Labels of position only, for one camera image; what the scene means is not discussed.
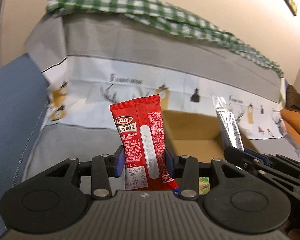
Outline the puffed rice cake pack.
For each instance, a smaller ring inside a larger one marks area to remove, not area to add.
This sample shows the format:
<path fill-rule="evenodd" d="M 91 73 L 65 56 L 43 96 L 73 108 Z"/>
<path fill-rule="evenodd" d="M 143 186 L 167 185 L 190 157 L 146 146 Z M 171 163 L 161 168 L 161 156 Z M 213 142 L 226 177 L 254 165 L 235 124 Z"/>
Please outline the puffed rice cake pack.
<path fill-rule="evenodd" d="M 204 195 L 210 191 L 209 178 L 199 178 L 199 194 Z"/>

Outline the silver stick packet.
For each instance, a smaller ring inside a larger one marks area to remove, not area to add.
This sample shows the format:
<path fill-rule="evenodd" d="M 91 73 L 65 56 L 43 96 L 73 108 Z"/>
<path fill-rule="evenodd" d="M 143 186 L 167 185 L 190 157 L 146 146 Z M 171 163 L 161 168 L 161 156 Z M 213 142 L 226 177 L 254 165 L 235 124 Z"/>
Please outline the silver stick packet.
<path fill-rule="evenodd" d="M 241 134 L 237 126 L 234 113 L 226 103 L 225 98 L 213 96 L 213 105 L 221 125 L 221 134 L 224 147 L 234 147 L 244 151 Z"/>

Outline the red blue spicy snack packet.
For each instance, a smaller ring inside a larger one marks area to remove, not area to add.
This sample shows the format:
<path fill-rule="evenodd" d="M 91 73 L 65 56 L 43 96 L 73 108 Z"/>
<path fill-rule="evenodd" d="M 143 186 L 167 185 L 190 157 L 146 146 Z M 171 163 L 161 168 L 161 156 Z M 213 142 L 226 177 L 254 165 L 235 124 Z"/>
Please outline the red blue spicy snack packet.
<path fill-rule="evenodd" d="M 177 191 L 165 163 L 165 135 L 158 94 L 110 105 L 125 149 L 125 190 Z"/>

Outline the brown cardboard box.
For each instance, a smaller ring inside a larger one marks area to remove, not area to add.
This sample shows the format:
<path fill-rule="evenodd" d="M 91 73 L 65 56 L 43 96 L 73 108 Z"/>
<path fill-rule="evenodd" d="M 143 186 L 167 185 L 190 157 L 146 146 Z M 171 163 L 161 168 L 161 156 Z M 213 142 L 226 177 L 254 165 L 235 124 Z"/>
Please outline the brown cardboard box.
<path fill-rule="evenodd" d="M 201 163 L 224 159 L 225 146 L 219 119 L 180 111 L 162 111 L 165 146 L 176 156 L 188 155 Z"/>

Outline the orange cushion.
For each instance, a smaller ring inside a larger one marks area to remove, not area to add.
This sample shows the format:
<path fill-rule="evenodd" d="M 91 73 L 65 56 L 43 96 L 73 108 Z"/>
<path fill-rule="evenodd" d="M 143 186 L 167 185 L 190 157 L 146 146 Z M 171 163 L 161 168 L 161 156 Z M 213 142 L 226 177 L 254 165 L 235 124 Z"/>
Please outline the orange cushion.
<path fill-rule="evenodd" d="M 288 134 L 290 134 L 300 146 L 300 112 L 283 109 L 281 116 L 285 122 Z"/>

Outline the brown blanket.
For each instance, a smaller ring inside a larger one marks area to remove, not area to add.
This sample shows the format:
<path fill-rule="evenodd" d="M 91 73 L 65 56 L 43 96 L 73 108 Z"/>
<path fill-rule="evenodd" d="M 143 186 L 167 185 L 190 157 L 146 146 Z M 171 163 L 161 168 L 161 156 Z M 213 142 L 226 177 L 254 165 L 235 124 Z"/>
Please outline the brown blanket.
<path fill-rule="evenodd" d="M 300 94 L 292 85 L 286 88 L 286 108 L 300 113 Z"/>

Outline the grey deer-print sofa cover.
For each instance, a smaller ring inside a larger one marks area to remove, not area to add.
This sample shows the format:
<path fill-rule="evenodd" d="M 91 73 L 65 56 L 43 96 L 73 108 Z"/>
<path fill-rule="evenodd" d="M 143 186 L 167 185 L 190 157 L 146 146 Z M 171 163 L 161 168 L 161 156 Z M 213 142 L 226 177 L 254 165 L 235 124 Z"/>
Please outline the grey deer-print sofa cover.
<path fill-rule="evenodd" d="M 166 110 L 215 115 L 213 96 L 263 153 L 300 161 L 279 113 L 285 84 L 272 69 L 204 41 L 118 15 L 45 15 L 25 42 L 47 80 L 21 181 L 70 156 L 90 160 L 120 144 L 110 105 L 159 94 Z"/>

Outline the green checkered cloth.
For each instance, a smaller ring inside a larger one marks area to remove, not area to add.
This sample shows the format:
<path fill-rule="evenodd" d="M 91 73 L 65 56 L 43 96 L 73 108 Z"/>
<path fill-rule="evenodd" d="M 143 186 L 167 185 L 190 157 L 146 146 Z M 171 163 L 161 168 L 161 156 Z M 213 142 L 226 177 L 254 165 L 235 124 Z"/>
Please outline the green checkered cloth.
<path fill-rule="evenodd" d="M 118 14 L 174 36 L 211 42 L 267 69 L 279 77 L 278 63 L 268 59 L 234 34 L 183 8 L 161 0 L 47 0 L 46 12 L 54 16 L 74 13 Z"/>

